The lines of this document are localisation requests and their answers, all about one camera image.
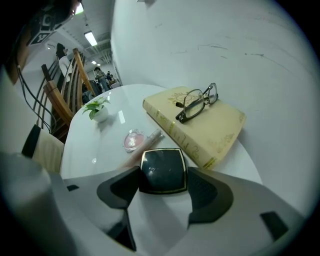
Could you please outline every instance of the book spine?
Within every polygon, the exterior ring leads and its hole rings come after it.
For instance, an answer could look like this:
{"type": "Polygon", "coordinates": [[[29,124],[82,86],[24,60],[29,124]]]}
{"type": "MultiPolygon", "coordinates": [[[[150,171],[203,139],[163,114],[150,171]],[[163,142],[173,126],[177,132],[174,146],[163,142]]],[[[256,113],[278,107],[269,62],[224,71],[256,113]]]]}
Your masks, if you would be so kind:
{"type": "Polygon", "coordinates": [[[143,101],[143,108],[161,126],[161,128],[180,146],[180,148],[200,167],[212,170],[215,167],[217,158],[211,156],[196,141],[185,134],[176,125],[176,121],[170,121],[159,109],[154,108],[146,100],[143,101]]]}

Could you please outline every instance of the table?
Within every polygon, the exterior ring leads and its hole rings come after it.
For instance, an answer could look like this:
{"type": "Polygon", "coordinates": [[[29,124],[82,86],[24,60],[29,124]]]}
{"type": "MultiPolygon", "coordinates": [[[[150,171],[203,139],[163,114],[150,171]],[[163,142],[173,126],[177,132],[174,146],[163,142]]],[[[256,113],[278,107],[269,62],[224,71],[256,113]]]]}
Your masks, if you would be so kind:
{"type": "MultiPolygon", "coordinates": [[[[131,84],[114,88],[98,97],[106,97],[109,117],[96,123],[89,114],[78,111],[71,122],[61,163],[63,179],[83,177],[115,170],[130,153],[123,147],[123,139],[131,129],[139,129],[147,136],[160,128],[142,107],[147,96],[165,88],[148,84],[131,84]]],[[[164,138],[152,148],[178,148],[163,131],[164,138]]],[[[185,154],[187,166],[196,164],[185,154]]],[[[225,159],[215,171],[262,183],[259,173],[242,144],[236,140],[225,159]]]]}
{"type": "MultiPolygon", "coordinates": [[[[88,112],[78,111],[71,122],[65,142],[61,176],[77,178],[115,170],[130,153],[123,139],[131,129],[147,136],[160,128],[142,107],[147,96],[165,88],[148,84],[131,84],[114,88],[98,97],[106,97],[109,117],[105,122],[90,120],[88,112]]],[[[152,148],[179,147],[163,130],[164,138],[152,148]]],[[[185,154],[187,166],[196,164],[185,154]]],[[[242,144],[236,140],[215,171],[262,184],[259,173],[242,144]]],[[[128,208],[137,252],[142,255],[164,255],[187,232],[192,212],[189,193],[149,195],[137,192],[128,208]]]]}

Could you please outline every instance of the black square object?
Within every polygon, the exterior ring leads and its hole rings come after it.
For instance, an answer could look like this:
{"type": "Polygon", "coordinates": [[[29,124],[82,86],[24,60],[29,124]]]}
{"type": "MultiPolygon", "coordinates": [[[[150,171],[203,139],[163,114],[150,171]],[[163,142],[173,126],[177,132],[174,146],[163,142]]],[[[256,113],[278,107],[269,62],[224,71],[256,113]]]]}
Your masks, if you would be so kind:
{"type": "Polygon", "coordinates": [[[173,194],[187,190],[187,171],[180,148],[147,150],[141,159],[139,190],[148,194],[173,194]]]}

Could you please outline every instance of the glasses lens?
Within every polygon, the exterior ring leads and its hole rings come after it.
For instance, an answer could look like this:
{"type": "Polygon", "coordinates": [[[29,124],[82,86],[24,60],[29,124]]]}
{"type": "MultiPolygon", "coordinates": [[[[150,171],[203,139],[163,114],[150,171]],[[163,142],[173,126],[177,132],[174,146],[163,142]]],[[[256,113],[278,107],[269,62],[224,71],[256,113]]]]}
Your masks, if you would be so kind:
{"type": "Polygon", "coordinates": [[[217,86],[215,83],[212,84],[212,88],[210,89],[209,94],[209,103],[215,103],[217,101],[217,86]]]}
{"type": "Polygon", "coordinates": [[[184,100],[184,112],[187,118],[199,113],[204,107],[204,95],[201,90],[190,91],[184,100]]]}

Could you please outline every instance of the chair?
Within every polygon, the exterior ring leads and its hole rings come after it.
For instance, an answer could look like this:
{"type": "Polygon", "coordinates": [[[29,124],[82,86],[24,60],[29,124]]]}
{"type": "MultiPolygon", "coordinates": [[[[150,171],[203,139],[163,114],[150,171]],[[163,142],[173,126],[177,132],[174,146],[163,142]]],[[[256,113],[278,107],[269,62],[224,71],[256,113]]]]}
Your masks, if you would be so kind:
{"type": "Polygon", "coordinates": [[[47,171],[60,173],[65,144],[34,125],[22,149],[22,155],[31,158],[47,171]]]}

